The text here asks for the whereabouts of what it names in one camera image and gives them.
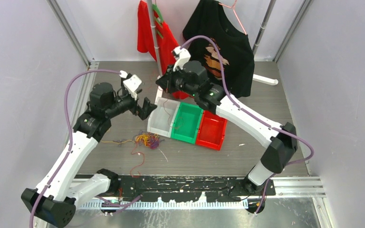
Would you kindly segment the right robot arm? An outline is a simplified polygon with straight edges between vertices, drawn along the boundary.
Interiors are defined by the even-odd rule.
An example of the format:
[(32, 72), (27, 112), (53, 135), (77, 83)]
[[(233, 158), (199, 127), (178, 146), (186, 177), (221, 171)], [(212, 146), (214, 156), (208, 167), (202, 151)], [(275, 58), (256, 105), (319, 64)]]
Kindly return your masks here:
[(249, 109), (233, 95), (228, 95), (222, 86), (213, 83), (198, 61), (189, 61), (183, 67), (168, 66), (155, 83), (167, 93), (181, 91), (192, 95), (201, 109), (235, 124), (265, 147), (260, 161), (242, 181), (250, 195), (262, 191), (270, 176), (282, 173), (298, 149), (298, 141), (292, 137), (296, 134), (293, 124), (282, 125)]

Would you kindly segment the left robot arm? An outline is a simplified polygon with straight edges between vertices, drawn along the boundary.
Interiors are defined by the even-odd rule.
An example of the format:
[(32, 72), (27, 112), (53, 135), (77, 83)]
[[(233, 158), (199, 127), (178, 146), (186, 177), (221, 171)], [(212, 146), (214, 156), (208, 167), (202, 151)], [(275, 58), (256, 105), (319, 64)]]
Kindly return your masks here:
[(69, 141), (54, 166), (37, 185), (26, 188), (21, 199), (32, 217), (37, 217), (57, 228), (66, 227), (76, 210), (93, 197), (105, 193), (114, 196), (119, 192), (118, 174), (100, 169), (90, 179), (71, 187), (73, 179), (87, 156), (102, 140), (111, 127), (111, 119), (130, 111), (145, 120), (157, 105), (144, 99), (143, 106), (138, 104), (136, 85), (122, 83), (120, 95), (110, 83), (98, 83), (89, 94), (86, 111), (78, 118), (71, 130)]

